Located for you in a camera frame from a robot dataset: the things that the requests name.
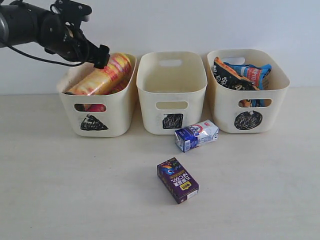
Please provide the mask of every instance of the black label sticker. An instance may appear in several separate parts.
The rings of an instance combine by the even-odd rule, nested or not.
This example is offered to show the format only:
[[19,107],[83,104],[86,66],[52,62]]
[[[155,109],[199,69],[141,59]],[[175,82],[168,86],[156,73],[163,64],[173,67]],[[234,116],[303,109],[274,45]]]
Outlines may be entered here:
[[163,129],[181,129],[184,115],[181,113],[168,114],[162,121]]
[[85,117],[85,119],[82,121],[80,128],[81,130],[84,130],[84,131],[102,131],[102,130],[109,129],[95,116],[92,116],[90,114],[88,114]]
[[257,111],[240,113],[234,121],[234,126],[239,130],[250,130],[258,127],[262,122],[262,114]]

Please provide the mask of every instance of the basket handle hole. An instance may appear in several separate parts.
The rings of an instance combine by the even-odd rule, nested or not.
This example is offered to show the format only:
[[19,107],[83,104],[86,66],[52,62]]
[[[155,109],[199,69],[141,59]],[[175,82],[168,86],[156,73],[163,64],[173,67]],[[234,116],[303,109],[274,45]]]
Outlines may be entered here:
[[180,67],[182,65],[182,60],[181,59],[160,60],[159,65],[161,67]]
[[243,65],[246,59],[244,57],[223,57],[221,61],[232,65]]
[[158,101],[155,104],[158,110],[185,110],[188,107],[186,101]]
[[74,109],[78,112],[88,112],[88,113],[103,113],[107,111],[107,107],[104,104],[80,104],[74,105]]
[[266,108],[272,104],[272,99],[243,99],[238,106],[240,108]]

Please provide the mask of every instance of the purple juice box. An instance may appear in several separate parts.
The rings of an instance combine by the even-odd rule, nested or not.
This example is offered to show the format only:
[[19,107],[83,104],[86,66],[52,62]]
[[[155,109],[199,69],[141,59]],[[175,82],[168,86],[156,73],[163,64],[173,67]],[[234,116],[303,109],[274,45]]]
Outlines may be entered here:
[[178,204],[198,194],[199,184],[175,157],[156,168],[158,177]]

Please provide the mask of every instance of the storage basket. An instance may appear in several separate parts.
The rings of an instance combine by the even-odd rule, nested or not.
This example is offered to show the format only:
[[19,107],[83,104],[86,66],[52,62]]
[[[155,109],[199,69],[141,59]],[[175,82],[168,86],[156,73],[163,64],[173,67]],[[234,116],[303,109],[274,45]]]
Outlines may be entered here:
[[[214,59],[244,60],[236,64],[252,64],[257,67],[270,64],[265,90],[237,91],[221,86],[215,79],[212,67]],[[285,98],[290,81],[276,62],[265,52],[255,49],[227,49],[212,51],[207,55],[207,95],[214,123],[227,133],[262,133],[274,125]],[[242,100],[266,101],[265,107],[240,107]]]
[[[70,68],[57,85],[63,106],[76,134],[84,137],[117,137],[129,129],[138,99],[137,59],[130,54],[126,55],[132,65],[131,78],[126,88],[120,92],[92,96],[65,94],[64,92],[94,70],[91,63]],[[103,104],[106,111],[77,111],[76,104]],[[88,121],[94,122],[94,127],[84,127],[84,123]]]
[[192,52],[152,52],[141,58],[137,88],[143,125],[155,135],[200,121],[207,88],[201,57]]

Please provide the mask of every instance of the white wall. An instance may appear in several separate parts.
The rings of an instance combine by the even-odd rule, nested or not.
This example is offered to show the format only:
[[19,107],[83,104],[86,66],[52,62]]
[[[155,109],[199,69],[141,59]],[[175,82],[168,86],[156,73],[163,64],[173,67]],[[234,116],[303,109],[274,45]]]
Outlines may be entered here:
[[[48,8],[54,0],[29,0]],[[320,86],[318,0],[82,0],[92,7],[82,24],[87,38],[112,52],[254,48],[269,53],[292,86]],[[19,46],[59,60],[35,43]],[[0,49],[0,94],[55,93],[68,69]]]

